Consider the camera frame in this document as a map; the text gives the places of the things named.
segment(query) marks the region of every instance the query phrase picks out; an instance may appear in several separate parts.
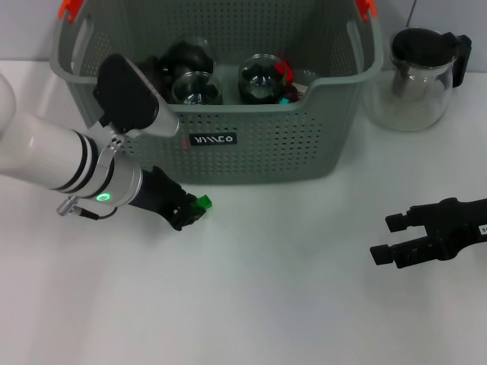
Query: basket logo text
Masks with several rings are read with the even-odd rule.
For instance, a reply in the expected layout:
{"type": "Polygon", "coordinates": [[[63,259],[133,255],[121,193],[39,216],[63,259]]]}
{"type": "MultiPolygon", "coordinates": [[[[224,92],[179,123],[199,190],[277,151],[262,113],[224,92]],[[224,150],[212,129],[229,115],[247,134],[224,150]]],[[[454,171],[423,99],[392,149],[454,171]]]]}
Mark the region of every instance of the basket logo text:
{"type": "Polygon", "coordinates": [[[189,135],[189,142],[192,146],[218,146],[223,144],[237,144],[237,133],[201,133],[189,135]]]}

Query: white table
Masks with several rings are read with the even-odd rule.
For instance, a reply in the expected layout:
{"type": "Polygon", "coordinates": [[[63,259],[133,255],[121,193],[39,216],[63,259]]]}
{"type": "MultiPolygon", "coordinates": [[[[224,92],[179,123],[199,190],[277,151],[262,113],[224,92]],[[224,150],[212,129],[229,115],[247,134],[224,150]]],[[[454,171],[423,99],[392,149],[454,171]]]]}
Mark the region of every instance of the white table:
{"type": "MultiPolygon", "coordinates": [[[[0,62],[19,109],[83,130],[46,63],[0,62]]],[[[377,267],[389,214],[487,197],[487,75],[469,74],[420,133],[359,113],[327,178],[186,186],[214,208],[182,233],[124,207],[60,218],[63,197],[0,177],[5,365],[485,364],[487,244],[377,267]]]]}

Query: black lid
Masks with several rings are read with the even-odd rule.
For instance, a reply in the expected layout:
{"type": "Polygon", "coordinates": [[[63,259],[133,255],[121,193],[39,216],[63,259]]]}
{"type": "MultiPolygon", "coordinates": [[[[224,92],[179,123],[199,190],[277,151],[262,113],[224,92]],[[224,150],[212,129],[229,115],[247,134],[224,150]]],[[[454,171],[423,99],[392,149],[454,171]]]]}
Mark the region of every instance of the black lid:
{"type": "Polygon", "coordinates": [[[457,57],[457,38],[452,33],[408,28],[393,38],[391,52],[395,59],[424,67],[441,67],[457,57]]]}

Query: red object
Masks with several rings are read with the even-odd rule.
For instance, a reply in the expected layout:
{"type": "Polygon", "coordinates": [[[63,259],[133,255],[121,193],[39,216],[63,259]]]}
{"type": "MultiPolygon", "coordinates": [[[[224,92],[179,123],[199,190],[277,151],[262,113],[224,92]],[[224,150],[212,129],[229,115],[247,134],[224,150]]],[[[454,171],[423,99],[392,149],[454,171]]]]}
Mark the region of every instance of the red object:
{"type": "Polygon", "coordinates": [[[64,17],[64,12],[69,11],[68,21],[72,23],[74,19],[78,16],[79,9],[83,5],[84,0],[63,0],[61,8],[59,8],[58,17],[62,19],[64,17]]]}
{"type": "MultiPolygon", "coordinates": [[[[291,68],[289,67],[289,65],[288,65],[288,63],[287,63],[286,61],[284,61],[284,65],[285,65],[285,67],[286,67],[286,71],[288,72],[288,73],[287,73],[288,77],[287,77],[287,79],[286,79],[286,83],[287,83],[287,84],[292,84],[292,82],[294,81],[294,74],[292,73],[292,70],[291,70],[291,68]]],[[[281,75],[283,75],[283,74],[284,74],[284,67],[282,67],[282,65],[280,65],[280,64],[279,64],[279,65],[277,65],[277,66],[275,67],[275,69],[277,70],[277,72],[278,72],[279,74],[281,74],[281,75]]]]}
{"type": "Polygon", "coordinates": [[[372,17],[377,17],[377,7],[374,0],[355,0],[355,4],[357,4],[358,12],[365,23],[368,22],[369,9],[372,12],[372,17]]]}

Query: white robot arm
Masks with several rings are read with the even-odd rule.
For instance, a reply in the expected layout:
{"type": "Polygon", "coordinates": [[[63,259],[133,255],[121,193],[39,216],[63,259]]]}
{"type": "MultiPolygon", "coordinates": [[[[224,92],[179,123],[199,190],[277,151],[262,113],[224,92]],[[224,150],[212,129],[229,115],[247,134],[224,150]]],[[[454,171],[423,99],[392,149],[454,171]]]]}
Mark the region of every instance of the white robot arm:
{"type": "Polygon", "coordinates": [[[144,171],[120,152],[125,136],[169,138],[179,123],[144,75],[121,55],[100,67],[94,92],[104,115],[86,134],[15,113],[10,84],[0,77],[0,174],[68,195],[58,208],[62,216],[100,219],[77,206],[79,199],[118,208],[134,205],[153,211],[181,230],[211,206],[204,196],[187,194],[160,168],[144,171]]]}

